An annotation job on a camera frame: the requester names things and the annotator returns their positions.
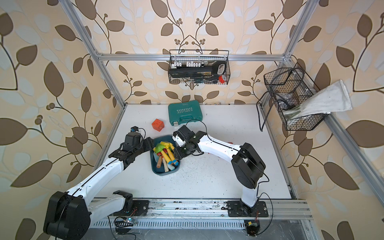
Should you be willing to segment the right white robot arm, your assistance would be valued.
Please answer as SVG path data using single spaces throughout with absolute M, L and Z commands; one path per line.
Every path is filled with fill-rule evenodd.
M 252 145 L 226 143 L 202 131 L 194 133 L 187 126 L 175 131 L 173 140 L 177 144 L 175 156 L 178 160 L 199 152 L 231 163 L 237 180 L 243 185 L 242 203 L 251 208 L 258 202 L 259 181 L 265 175 L 266 165 Z

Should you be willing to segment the teal storage box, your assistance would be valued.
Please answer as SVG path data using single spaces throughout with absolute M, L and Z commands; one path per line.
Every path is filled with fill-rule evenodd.
M 159 144 L 160 142 L 170 142 L 173 144 L 174 147 L 177 146 L 173 140 L 172 135 L 165 135 L 165 136 L 161 136 L 161 137 L 154 139 L 155 146 L 157 144 Z M 164 175 L 172 174 L 172 173 L 176 172 L 179 169 L 179 167 L 181 166 L 181 162 L 179 159 L 177 159 L 179 161 L 178 166 L 174 166 L 174 165 L 169 166 L 167 164 L 167 162 L 165 161 L 165 159 L 162 156 L 158 156 L 153 151 L 153 149 L 150 151 L 150 154 L 151 154 L 150 156 L 151 156 L 152 170 L 156 175 L 164 176 Z

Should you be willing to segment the yellow shovel blue handle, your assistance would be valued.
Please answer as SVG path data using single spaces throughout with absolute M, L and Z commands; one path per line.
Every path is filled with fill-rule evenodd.
M 173 150 L 175 147 L 170 142 L 160 142 L 160 144 L 163 146 L 163 150 L 161 151 L 163 158 L 166 160 L 167 164 L 178 166 L 179 161 L 175 158 Z

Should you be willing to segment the green shovel orange handle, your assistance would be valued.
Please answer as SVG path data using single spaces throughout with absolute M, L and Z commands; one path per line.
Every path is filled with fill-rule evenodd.
M 153 148 L 153 151 L 158 155 L 158 156 L 162 156 L 162 153 L 161 151 L 163 150 L 163 146 L 159 143 L 157 144 L 154 148 Z

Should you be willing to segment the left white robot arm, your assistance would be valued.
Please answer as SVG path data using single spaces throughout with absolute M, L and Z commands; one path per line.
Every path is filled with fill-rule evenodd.
M 95 196 L 139 155 L 154 148 L 154 140 L 130 132 L 120 147 L 85 180 L 66 192 L 56 192 L 49 199 L 44 233 L 61 240 L 80 240 L 99 220 L 120 211 L 135 210 L 133 195 L 115 191 L 111 197 L 95 200 Z

